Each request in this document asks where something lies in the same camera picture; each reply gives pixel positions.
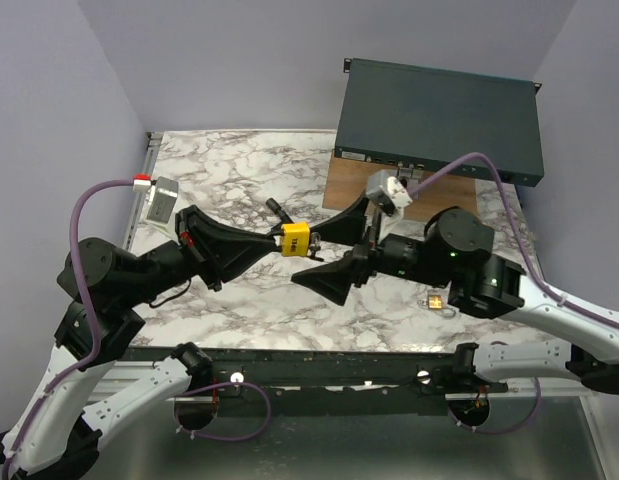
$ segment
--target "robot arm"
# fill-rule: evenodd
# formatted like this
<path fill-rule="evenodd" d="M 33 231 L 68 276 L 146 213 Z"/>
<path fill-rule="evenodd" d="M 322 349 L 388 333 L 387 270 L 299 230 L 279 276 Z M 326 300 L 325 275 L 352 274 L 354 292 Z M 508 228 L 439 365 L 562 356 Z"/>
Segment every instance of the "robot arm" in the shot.
<path fill-rule="evenodd" d="M 16 454 L 10 473 L 18 478 L 80 478 L 95 462 L 98 451 L 153 404 L 213 383 L 211 361 L 188 345 L 182 348 L 188 358 L 196 359 L 198 369 L 189 360 L 183 361 L 184 357 L 172 355 L 161 370 L 152 371 L 106 401 L 85 407 L 95 385 L 144 325 L 133 307 L 154 301 L 157 295 L 194 276 L 218 291 L 222 283 L 235 279 L 271 252 L 319 260 L 320 242 L 353 248 L 341 260 L 294 274 L 292 281 L 336 304 L 344 304 L 352 285 L 360 287 L 370 276 L 383 273 L 436 287 L 450 286 L 449 303 L 463 313 L 524 323 L 559 338 L 528 345 L 460 345 L 453 359 L 444 360 L 433 372 L 429 388 L 434 394 L 475 393 L 481 385 L 498 385 L 512 377 L 568 378 L 594 390 L 619 394 L 618 329 L 547 298 L 520 265 L 492 254 L 493 229 L 469 212 L 459 208 L 441 212 L 427 226 L 423 241 L 392 234 L 410 200 L 390 175 L 371 177 L 365 193 L 351 207 L 313 227 L 291 223 L 273 202 L 270 207 L 277 210 L 281 223 L 268 234 L 222 225 L 195 206 L 173 216 L 174 195 L 168 187 L 160 194 L 156 190 L 155 201 L 163 203 L 151 214 L 159 224 L 173 224 L 172 238 L 177 241 L 140 257 L 101 239 L 80 242 L 89 292 L 103 332 L 101 354 L 45 398 L 43 413 L 26 430 L 17 452 L 11 451 L 12 445 L 25 415 L 10 432 L 0 435 L 0 463 Z M 370 201 L 377 210 L 367 226 Z M 49 379 L 85 358 L 91 348 L 69 257 L 58 283 L 74 303 L 56 332 L 45 378 L 25 414 L 45 395 Z M 619 312 L 569 300 L 619 322 Z"/>

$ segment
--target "wooden block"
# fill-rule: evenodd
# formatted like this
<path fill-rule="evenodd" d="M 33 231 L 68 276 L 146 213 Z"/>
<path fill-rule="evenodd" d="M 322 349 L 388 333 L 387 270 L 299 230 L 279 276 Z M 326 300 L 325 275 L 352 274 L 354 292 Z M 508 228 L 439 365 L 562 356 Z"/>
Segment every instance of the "wooden block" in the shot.
<path fill-rule="evenodd" d="M 362 193 L 369 175 L 389 168 L 386 165 L 334 157 L 332 153 L 322 206 L 344 210 Z M 429 172 L 423 172 L 422 179 L 430 175 Z M 418 195 L 405 210 L 405 218 L 426 222 L 440 210 L 454 206 L 478 215 L 476 181 L 473 178 L 445 175 Z"/>

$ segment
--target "purple cable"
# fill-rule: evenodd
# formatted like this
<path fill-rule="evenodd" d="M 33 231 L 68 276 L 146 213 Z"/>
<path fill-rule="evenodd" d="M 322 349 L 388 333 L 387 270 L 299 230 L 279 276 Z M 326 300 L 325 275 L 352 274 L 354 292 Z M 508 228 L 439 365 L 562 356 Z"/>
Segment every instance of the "purple cable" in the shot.
<path fill-rule="evenodd" d="M 513 230 L 513 236 L 516 239 L 516 243 L 518 244 L 518 248 L 520 249 L 520 253 L 522 254 L 522 258 L 524 259 L 525 265 L 527 266 L 529 275 L 531 276 L 531 279 L 533 280 L 533 282 L 538 286 L 538 288 L 542 290 L 542 292 L 545 295 L 552 298 L 556 302 L 562 303 L 562 305 L 566 306 L 567 308 L 570 308 L 574 312 L 579 313 L 580 315 L 584 315 L 585 317 L 595 322 L 598 322 L 608 327 L 616 328 L 619 330 L 619 322 L 616 322 L 614 320 L 609 320 L 608 318 L 605 318 L 602 315 L 598 315 L 597 313 L 592 312 L 591 310 L 588 310 L 584 307 L 581 307 L 580 305 L 576 305 L 575 303 L 570 302 L 569 300 L 563 301 L 563 298 L 560 295 L 558 295 L 556 292 L 554 292 L 551 288 L 549 288 L 549 286 L 542 280 L 542 278 L 540 278 L 540 275 L 538 275 L 538 273 L 533 267 L 531 258 L 525 251 L 524 245 L 522 243 L 522 235 L 520 234 L 520 231 L 518 230 L 518 226 L 514 220 L 513 210 L 511 209 L 511 206 L 509 205 L 509 202 L 507 201 L 507 196 L 505 195 L 504 186 L 502 184 L 502 181 L 500 180 L 500 175 L 498 174 L 498 170 L 496 170 L 496 167 L 486 155 L 482 153 L 478 153 L 478 152 L 473 152 L 473 153 L 468 153 L 466 155 L 463 155 L 462 157 L 454 160 L 453 162 L 449 163 L 448 165 L 438 170 L 436 173 L 434 173 L 433 175 L 425 179 L 422 183 L 419 183 L 416 187 L 412 189 L 410 194 L 414 196 L 418 192 L 430 186 L 432 183 L 437 182 L 440 179 L 440 177 L 442 177 L 443 175 L 450 173 L 452 170 L 455 170 L 463 163 L 466 163 L 469 160 L 474 160 L 474 159 L 482 161 L 482 163 L 484 163 L 487 166 L 487 168 L 491 172 L 491 176 L 496 182 L 496 186 L 498 187 L 498 192 L 500 193 L 500 198 L 502 198 L 502 203 L 505 207 L 505 213 L 507 215 L 507 220 L 509 221 L 509 224 L 511 225 L 511 229 Z"/>
<path fill-rule="evenodd" d="M 74 363 L 73 365 L 65 368 L 62 372 L 56 375 L 53 380 L 51 380 L 47 386 L 44 388 L 43 392 L 45 394 L 50 394 L 64 379 L 66 379 L 73 372 L 78 370 L 79 368 L 84 367 L 85 365 L 91 363 L 100 353 L 100 342 L 102 340 L 100 325 L 98 324 L 98 318 L 96 317 L 96 312 L 93 308 L 93 303 L 91 301 L 91 296 L 89 295 L 89 288 L 87 287 L 87 282 L 85 281 L 85 274 L 82 268 L 82 261 L 80 259 L 80 249 L 78 247 L 78 223 L 80 221 L 80 213 L 82 212 L 82 208 L 87 203 L 87 200 L 91 198 L 94 194 L 98 193 L 101 190 L 105 190 L 111 187 L 131 187 L 133 186 L 133 180 L 110 180 L 108 182 L 102 182 L 97 185 L 94 185 L 90 189 L 88 189 L 85 193 L 83 193 L 76 205 L 73 207 L 73 211 L 71 212 L 71 222 L 69 224 L 69 249 L 71 254 L 71 263 L 73 265 L 74 275 L 76 277 L 76 284 L 78 286 L 78 291 L 80 292 L 80 299 L 82 304 L 85 307 L 85 311 L 87 313 L 87 322 L 89 323 L 89 330 L 91 332 L 91 338 L 93 339 L 91 352 L 82 360 Z M 36 415 L 42 408 L 42 404 L 45 401 L 44 396 L 39 397 L 36 402 L 29 410 L 29 413 L 25 417 L 22 422 L 22 427 L 16 435 L 14 439 L 11 450 L 13 452 L 17 452 L 20 446 L 22 445 L 22 441 L 24 440 L 25 435 L 31 428 L 31 424 L 36 418 Z M 2 478 L 3 480 L 9 480 L 9 470 L 11 469 L 11 464 L 13 463 L 13 459 L 16 453 L 13 454 L 12 457 L 6 458 L 5 463 L 2 468 Z"/>
<path fill-rule="evenodd" d="M 185 392 L 181 396 L 190 397 L 191 395 L 208 392 L 210 390 L 215 390 L 216 388 L 236 387 L 236 386 L 251 388 L 252 390 L 255 390 L 256 392 L 258 392 L 264 399 L 265 406 L 267 407 L 267 415 L 265 416 L 265 420 L 264 422 L 262 422 L 262 425 L 260 425 L 258 430 L 256 430 L 255 432 L 249 433 L 247 435 L 242 435 L 240 437 L 221 437 L 218 435 L 211 435 L 208 433 L 200 433 L 197 431 L 187 430 L 180 423 L 178 411 L 176 410 L 174 417 L 175 417 L 176 423 L 178 424 L 178 431 L 188 433 L 189 435 L 193 435 L 198 438 L 206 438 L 207 440 L 216 440 L 220 442 L 244 442 L 246 440 L 251 440 L 252 438 L 257 437 L 262 432 L 264 432 L 265 429 L 269 426 L 269 423 L 271 422 L 271 402 L 269 401 L 269 397 L 267 397 L 267 392 L 265 392 L 258 385 L 254 385 L 253 383 L 247 383 L 247 382 L 222 382 L 222 383 L 215 383 L 213 385 L 208 385 L 206 387 L 198 388 L 196 390 L 191 390 L 190 392 Z"/>

